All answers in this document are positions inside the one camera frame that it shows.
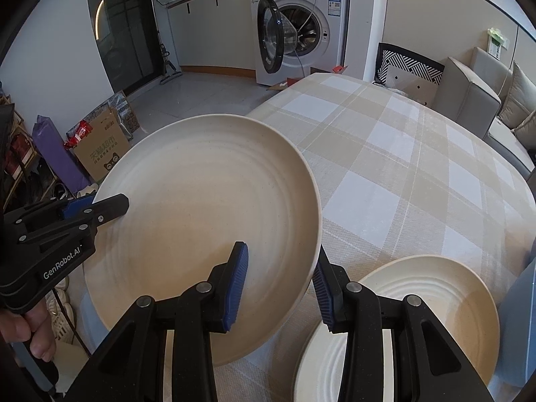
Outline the person's left hand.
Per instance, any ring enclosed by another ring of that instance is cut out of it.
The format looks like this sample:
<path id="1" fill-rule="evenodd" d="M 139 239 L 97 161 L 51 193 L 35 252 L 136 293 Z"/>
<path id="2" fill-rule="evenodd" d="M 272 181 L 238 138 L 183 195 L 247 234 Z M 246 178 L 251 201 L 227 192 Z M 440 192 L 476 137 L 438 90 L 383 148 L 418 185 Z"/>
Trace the person's left hand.
<path id="1" fill-rule="evenodd" d="M 52 318 L 44 298 L 24 316 L 2 310 L 0 327 L 6 343 L 30 340 L 32 355 L 44 362 L 49 362 L 55 355 L 56 344 Z"/>

